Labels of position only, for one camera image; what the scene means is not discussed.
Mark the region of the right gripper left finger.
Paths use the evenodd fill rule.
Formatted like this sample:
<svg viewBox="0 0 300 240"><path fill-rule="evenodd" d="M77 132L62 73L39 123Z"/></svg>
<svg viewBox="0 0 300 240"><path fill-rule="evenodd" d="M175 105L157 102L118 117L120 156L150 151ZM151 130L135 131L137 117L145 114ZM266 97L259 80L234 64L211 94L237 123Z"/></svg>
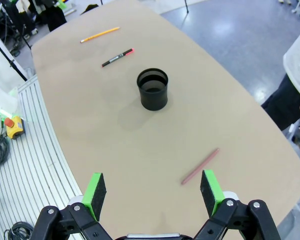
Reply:
<svg viewBox="0 0 300 240"><path fill-rule="evenodd" d="M99 223L106 196L102 173L94 173L83 198L64 209L56 206L42 208L33 229L35 240L68 240L81 234L86 240L110 240L110 235Z"/></svg>

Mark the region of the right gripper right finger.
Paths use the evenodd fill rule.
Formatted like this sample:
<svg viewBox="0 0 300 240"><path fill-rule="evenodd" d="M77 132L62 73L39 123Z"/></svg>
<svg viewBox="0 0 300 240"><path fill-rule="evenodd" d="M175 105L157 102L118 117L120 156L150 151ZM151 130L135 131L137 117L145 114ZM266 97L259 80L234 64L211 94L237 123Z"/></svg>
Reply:
<svg viewBox="0 0 300 240"><path fill-rule="evenodd" d="M222 240L228 230L239 231L244 240L279 240L281 237L267 204L256 199L248 204L226 198L212 170L203 170L200 191L209 219L195 240Z"/></svg>

